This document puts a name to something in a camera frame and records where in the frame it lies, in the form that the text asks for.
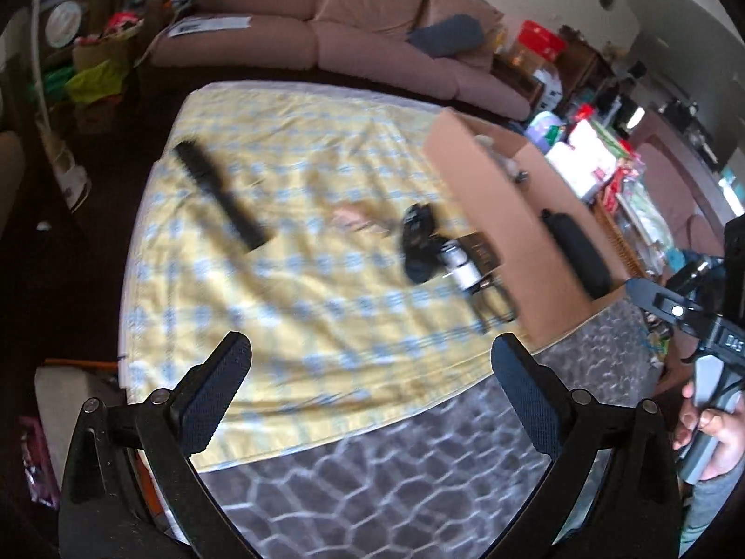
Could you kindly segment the person's right hand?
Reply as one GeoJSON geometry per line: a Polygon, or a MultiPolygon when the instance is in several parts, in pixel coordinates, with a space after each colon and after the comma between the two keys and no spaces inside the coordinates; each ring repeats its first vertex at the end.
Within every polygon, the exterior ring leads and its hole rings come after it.
{"type": "Polygon", "coordinates": [[[696,431],[717,440],[715,452],[699,479],[709,481],[731,472],[744,457],[744,398],[731,411],[707,409],[703,413],[693,405],[695,384],[690,380],[682,388],[683,402],[673,433],[673,448],[682,449],[696,431]]]}

